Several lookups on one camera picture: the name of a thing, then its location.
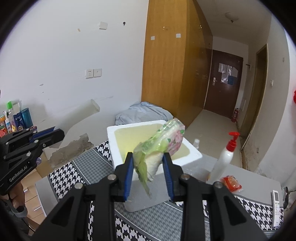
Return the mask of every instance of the table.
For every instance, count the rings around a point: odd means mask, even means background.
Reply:
[[[203,154],[203,158],[195,170],[183,171],[204,180],[216,161],[216,158]],[[57,202],[63,198],[76,182],[95,183],[112,172],[109,144],[106,141],[94,149],[82,153],[73,161],[39,180],[36,183],[36,189],[45,215],[49,214]],[[233,165],[229,165],[223,175],[234,175],[238,179],[243,190],[235,194],[235,196],[252,218],[256,220],[266,236],[270,237],[275,232],[271,224],[271,192],[277,190],[281,194],[280,183]],[[282,200],[280,200],[280,207],[281,220],[283,220]],[[94,208],[95,203],[93,202],[89,215],[89,241],[92,240],[92,213]],[[203,208],[206,240],[210,240],[209,219],[205,200],[203,201]],[[123,203],[115,203],[117,238],[124,241],[180,240],[182,210],[183,202],[175,203],[170,200],[132,213],[125,210]]]

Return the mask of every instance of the bolt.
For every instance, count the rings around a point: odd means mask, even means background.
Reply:
[[[83,183],[75,183],[74,187],[76,189],[81,189],[81,188],[83,188]]]
[[[183,174],[181,175],[181,178],[182,178],[183,180],[188,180],[188,179],[190,178],[190,175],[189,175],[189,174],[186,174],[186,173],[183,173]]]
[[[216,188],[222,188],[223,187],[223,184],[222,184],[222,182],[217,181],[217,182],[214,182],[214,186]]]
[[[116,177],[117,176],[115,174],[110,174],[110,175],[108,175],[108,180],[114,181],[116,179]]]

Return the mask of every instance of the houndstooth tablecloth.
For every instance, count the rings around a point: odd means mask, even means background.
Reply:
[[[76,182],[96,183],[113,173],[109,143],[105,141],[92,150],[79,155],[75,160],[48,175],[57,201],[62,199]],[[272,227],[272,206],[235,196],[258,226],[270,237]],[[92,241],[92,221],[95,202],[89,212],[88,240]],[[203,200],[206,240],[210,240],[207,202]],[[183,202],[171,200],[137,212],[127,212],[123,203],[115,203],[117,239],[119,241],[177,241],[180,240]],[[284,210],[281,208],[281,222]]]

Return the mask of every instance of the styrofoam box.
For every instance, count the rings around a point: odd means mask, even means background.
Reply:
[[[149,139],[165,123],[164,120],[147,121],[135,124],[110,126],[107,128],[109,147],[114,168],[122,164],[127,153],[133,152],[140,143]],[[194,169],[202,154],[185,138],[180,149],[171,156],[174,164],[182,167],[183,171]],[[138,174],[133,172],[131,191],[124,203],[129,212],[152,207],[169,200],[162,164],[159,166],[153,182],[148,182],[152,198],[149,198],[139,181]]]

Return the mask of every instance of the plastic bag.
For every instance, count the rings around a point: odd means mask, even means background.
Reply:
[[[220,182],[222,182],[230,192],[242,190],[242,186],[239,184],[239,182],[235,179],[234,176],[223,177],[220,179]]]
[[[135,147],[133,165],[148,196],[150,192],[147,181],[154,180],[164,152],[169,152],[172,156],[179,150],[184,131],[182,122],[174,118],[164,123],[151,138]]]

